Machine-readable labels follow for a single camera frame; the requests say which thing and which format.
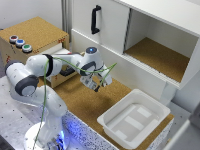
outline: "brown box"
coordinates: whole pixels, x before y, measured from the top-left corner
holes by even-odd
[[[25,54],[22,49],[10,44],[9,38],[12,35],[17,35],[19,39],[25,40],[26,44],[30,44],[33,49],[32,53]],[[62,43],[63,48],[69,49],[68,33],[40,17],[32,18],[0,31],[0,51],[4,65],[9,60],[19,60],[25,64],[28,57],[44,52],[59,43]],[[69,77],[63,77],[60,74],[51,77],[51,87],[56,87]]]

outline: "green cable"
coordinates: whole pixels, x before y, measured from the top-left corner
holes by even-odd
[[[115,63],[115,64],[111,65],[110,67],[108,67],[108,68],[106,68],[106,69],[103,69],[103,70],[98,70],[98,71],[87,71],[87,70],[83,70],[83,69],[81,69],[81,68],[78,68],[77,66],[73,65],[72,63],[70,63],[70,62],[68,62],[68,61],[66,61],[66,60],[64,60],[64,59],[62,59],[62,58],[54,57],[54,59],[60,59],[60,60],[62,60],[62,61],[67,62],[68,64],[70,64],[71,66],[75,67],[76,69],[79,69],[79,70],[84,71],[84,72],[89,72],[89,73],[99,73],[99,72],[103,72],[103,71],[109,69],[109,71],[107,72],[107,74],[106,74],[106,75],[104,76],[104,78],[101,80],[99,87],[102,86],[102,84],[103,84],[105,78],[108,76],[108,74],[110,73],[110,71],[111,71],[111,70],[115,67],[115,65],[117,64],[117,63]],[[39,127],[38,133],[37,133],[36,138],[35,138],[35,141],[34,141],[33,150],[35,149],[35,144],[36,144],[36,141],[37,141],[37,139],[38,139],[38,135],[39,135],[39,133],[40,133],[40,129],[41,129],[42,121],[43,121],[43,117],[44,117],[44,109],[45,109],[45,105],[46,105],[46,69],[47,69],[47,64],[48,64],[48,63],[49,63],[49,60],[47,60],[46,65],[45,65],[45,68],[44,68],[44,92],[45,92],[45,93],[44,93],[44,105],[43,105],[43,109],[42,109],[42,117],[41,117],[40,127]]]

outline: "black handle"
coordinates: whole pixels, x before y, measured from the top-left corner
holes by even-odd
[[[92,25],[91,25],[91,30],[92,34],[98,33],[100,30],[96,28],[96,12],[101,10],[101,7],[96,5],[96,8],[92,10]]]

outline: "cork board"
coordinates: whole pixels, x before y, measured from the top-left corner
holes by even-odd
[[[125,53],[178,82],[181,82],[190,60],[149,38],[144,38]]]
[[[0,31],[0,37],[9,43],[9,37],[17,35],[30,44],[33,50],[38,50],[58,39],[69,36],[66,32],[43,20],[35,17],[12,27]]]
[[[97,118],[131,92],[131,89],[113,79],[111,85],[100,88],[99,92],[96,93],[85,87],[80,82],[80,75],[77,74],[54,88],[54,90],[65,101],[68,109],[73,114],[120,150],[124,150],[124,148],[105,134],[103,127],[97,122]],[[136,150],[145,150],[173,118],[171,114],[165,118]]]

